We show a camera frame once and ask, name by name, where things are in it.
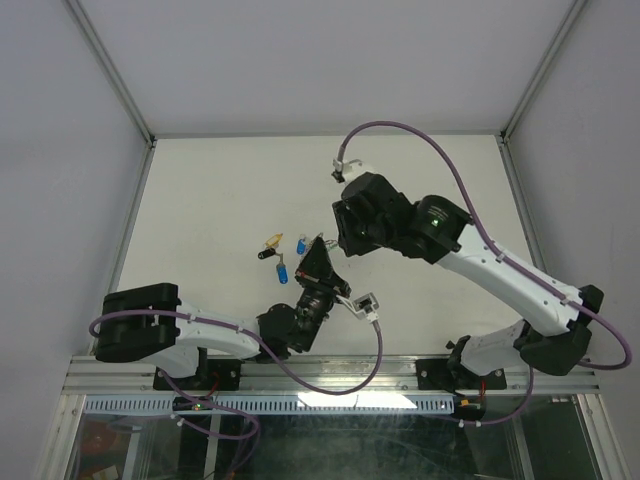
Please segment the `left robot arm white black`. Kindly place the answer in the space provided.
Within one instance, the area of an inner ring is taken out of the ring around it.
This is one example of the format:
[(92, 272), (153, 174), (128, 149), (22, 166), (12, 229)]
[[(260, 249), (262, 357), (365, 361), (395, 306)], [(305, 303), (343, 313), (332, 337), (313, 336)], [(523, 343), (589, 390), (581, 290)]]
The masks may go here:
[(188, 305), (173, 283), (158, 283), (104, 297), (104, 321), (90, 327), (95, 358), (103, 363), (143, 362), (188, 388), (209, 377), (206, 352), (236, 360), (286, 360), (309, 351), (333, 306), (351, 287), (336, 273), (328, 247), (316, 237), (302, 257), (295, 280), (302, 288), (294, 306), (278, 303), (252, 319), (213, 316)]

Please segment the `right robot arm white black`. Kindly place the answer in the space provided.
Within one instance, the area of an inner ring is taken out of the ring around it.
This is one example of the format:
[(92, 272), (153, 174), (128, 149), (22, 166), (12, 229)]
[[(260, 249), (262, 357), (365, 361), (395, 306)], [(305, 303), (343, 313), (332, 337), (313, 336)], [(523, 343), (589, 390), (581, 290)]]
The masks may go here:
[(521, 317), (498, 331), (448, 342), (445, 365), (427, 370), (434, 387), (450, 393), (477, 389), (482, 378), (517, 365), (565, 376), (583, 359), (592, 333), (579, 309), (600, 308), (604, 294), (597, 287), (565, 284), (511, 257), (485, 241), (478, 222), (442, 196), (410, 202), (378, 173), (333, 176), (344, 187), (332, 208), (347, 256), (386, 248), (424, 260), (475, 283)]

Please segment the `black key tag with keys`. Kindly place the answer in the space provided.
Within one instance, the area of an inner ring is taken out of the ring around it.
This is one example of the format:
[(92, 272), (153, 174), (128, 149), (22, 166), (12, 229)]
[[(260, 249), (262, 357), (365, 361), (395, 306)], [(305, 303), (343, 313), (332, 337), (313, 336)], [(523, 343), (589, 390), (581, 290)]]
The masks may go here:
[(264, 249), (264, 250), (260, 251), (260, 252), (257, 254), (257, 257), (258, 257), (260, 260), (265, 260), (265, 259), (267, 259), (267, 258), (274, 257), (274, 256), (278, 256), (278, 255), (279, 255), (279, 253), (277, 252), (277, 249), (276, 249), (276, 248), (271, 247), (271, 248), (266, 248), (266, 249)]

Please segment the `blue key tag upper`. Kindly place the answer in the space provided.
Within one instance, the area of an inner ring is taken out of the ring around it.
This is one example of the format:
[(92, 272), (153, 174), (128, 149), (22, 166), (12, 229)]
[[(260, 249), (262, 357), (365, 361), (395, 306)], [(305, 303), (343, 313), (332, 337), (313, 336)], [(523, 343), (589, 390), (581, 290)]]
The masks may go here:
[(296, 245), (296, 253), (298, 255), (304, 255), (307, 250), (308, 237), (304, 234), (301, 234)]

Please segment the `blue key tag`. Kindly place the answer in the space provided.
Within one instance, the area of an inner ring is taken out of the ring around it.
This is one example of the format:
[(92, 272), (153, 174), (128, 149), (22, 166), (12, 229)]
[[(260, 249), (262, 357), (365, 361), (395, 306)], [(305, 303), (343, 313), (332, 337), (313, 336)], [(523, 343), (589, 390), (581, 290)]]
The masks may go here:
[(307, 250), (308, 237), (304, 234), (301, 234), (296, 245), (296, 253), (298, 255), (304, 255)]
[(286, 266), (284, 264), (278, 264), (276, 266), (276, 272), (277, 272), (279, 283), (282, 285), (287, 284), (289, 281), (289, 277), (288, 277)]

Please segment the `blue key tag lower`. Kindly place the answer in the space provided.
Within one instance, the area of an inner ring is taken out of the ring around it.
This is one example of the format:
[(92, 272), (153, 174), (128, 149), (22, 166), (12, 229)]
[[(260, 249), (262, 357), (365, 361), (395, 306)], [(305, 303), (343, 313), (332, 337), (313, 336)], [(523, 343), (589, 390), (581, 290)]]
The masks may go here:
[(287, 284), (289, 281), (289, 277), (288, 277), (286, 266), (284, 264), (278, 264), (276, 266), (276, 272), (277, 272), (279, 283), (282, 285)]

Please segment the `silver key on lower blue tag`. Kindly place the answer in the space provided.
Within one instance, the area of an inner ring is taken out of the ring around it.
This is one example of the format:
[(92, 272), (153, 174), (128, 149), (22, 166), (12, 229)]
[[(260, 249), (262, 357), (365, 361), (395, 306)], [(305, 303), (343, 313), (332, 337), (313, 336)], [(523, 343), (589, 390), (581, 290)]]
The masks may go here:
[(284, 255), (282, 253), (277, 253), (276, 256), (278, 257), (278, 262), (276, 264), (276, 269), (277, 270), (285, 270), (286, 269), (286, 265), (284, 262)]

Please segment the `yellow key tag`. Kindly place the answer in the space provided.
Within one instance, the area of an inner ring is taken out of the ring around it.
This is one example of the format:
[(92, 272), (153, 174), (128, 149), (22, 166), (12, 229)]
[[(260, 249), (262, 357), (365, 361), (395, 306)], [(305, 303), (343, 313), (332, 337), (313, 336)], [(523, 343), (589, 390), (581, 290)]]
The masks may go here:
[(273, 236), (271, 236), (265, 242), (265, 247), (266, 248), (277, 248), (282, 238), (283, 238), (283, 234), (282, 233), (274, 234)]

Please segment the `aluminium frame post right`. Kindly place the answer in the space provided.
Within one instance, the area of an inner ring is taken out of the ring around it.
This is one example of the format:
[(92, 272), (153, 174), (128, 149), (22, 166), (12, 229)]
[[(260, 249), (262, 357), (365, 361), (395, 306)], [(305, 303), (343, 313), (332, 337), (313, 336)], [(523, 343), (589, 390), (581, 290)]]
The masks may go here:
[(500, 138), (504, 142), (508, 142), (518, 129), (590, 4), (591, 1), (588, 0), (573, 0), (570, 2), (508, 120), (500, 130)]

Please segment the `aluminium frame post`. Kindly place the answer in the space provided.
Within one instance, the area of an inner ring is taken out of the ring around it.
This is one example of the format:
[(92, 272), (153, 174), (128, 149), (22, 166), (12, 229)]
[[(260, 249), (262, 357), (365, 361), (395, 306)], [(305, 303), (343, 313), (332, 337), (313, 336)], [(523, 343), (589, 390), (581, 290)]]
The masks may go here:
[(155, 135), (136, 104), (85, 6), (78, 0), (63, 0), (62, 3), (136, 131), (146, 145), (153, 146), (156, 140)]
[(518, 129), (590, 4), (591, 1), (588, 0), (573, 0), (570, 2), (508, 120), (500, 130), (500, 138), (504, 142), (508, 142)]

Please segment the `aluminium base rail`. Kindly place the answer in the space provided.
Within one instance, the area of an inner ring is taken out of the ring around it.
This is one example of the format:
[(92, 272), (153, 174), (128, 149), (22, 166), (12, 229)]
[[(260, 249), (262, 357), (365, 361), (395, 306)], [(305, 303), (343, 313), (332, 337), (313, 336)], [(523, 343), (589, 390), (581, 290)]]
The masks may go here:
[[(387, 356), (371, 383), (370, 390), (435, 394), (441, 385), (434, 380), (431, 366), (444, 359), (440, 356)], [(199, 380), (184, 379), (183, 388), (194, 386), (198, 395), (210, 390), (222, 393), (284, 394), (302, 391), (303, 386), (289, 377), (278, 365), (209, 359), (208, 375)], [(294, 356), (288, 368), (301, 380), (316, 387), (342, 391), (363, 382), (375, 364), (373, 356)], [(523, 366), (500, 369), (471, 383), (466, 395), (521, 395), (526, 392), (529, 371)], [(159, 394), (163, 389), (156, 369), (142, 363), (107, 364), (91, 356), (71, 360), (63, 383), (64, 394)], [(566, 376), (534, 375), (534, 392), (538, 395), (594, 394), (600, 391), (596, 374), (577, 367)]]

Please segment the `aluminium frame post left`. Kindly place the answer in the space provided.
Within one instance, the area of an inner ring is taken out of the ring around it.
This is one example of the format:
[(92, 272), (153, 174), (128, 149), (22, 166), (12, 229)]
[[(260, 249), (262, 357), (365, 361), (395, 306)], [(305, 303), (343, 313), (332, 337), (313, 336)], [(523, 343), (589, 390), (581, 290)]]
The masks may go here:
[(78, 0), (63, 0), (62, 3), (136, 131), (146, 145), (153, 146), (156, 140), (155, 135), (136, 104), (85, 6)]

